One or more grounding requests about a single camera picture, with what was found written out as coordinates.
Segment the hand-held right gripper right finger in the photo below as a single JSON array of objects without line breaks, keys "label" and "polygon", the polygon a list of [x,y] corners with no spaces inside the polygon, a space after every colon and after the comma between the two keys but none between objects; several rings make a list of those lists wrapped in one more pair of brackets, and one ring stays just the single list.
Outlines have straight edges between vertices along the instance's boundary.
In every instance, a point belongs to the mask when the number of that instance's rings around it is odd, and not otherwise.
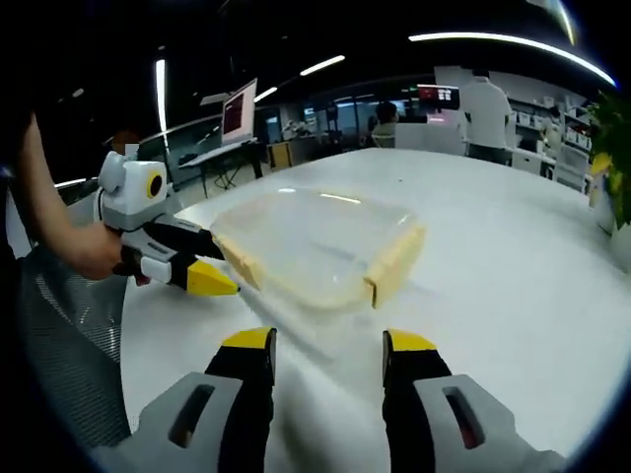
[{"label": "hand-held right gripper right finger", "polygon": [[560,472],[562,456],[532,447],[510,409],[435,344],[398,329],[383,333],[383,419],[393,472]]}]

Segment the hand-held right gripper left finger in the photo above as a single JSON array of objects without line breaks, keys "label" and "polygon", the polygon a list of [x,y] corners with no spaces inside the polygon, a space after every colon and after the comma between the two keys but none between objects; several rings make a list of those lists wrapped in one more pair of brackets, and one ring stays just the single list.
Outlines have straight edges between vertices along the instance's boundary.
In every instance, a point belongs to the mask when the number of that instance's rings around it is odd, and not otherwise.
[{"label": "hand-held right gripper left finger", "polygon": [[262,472],[273,419],[273,327],[223,341],[204,372],[191,372],[154,399],[138,424],[150,472]]}]

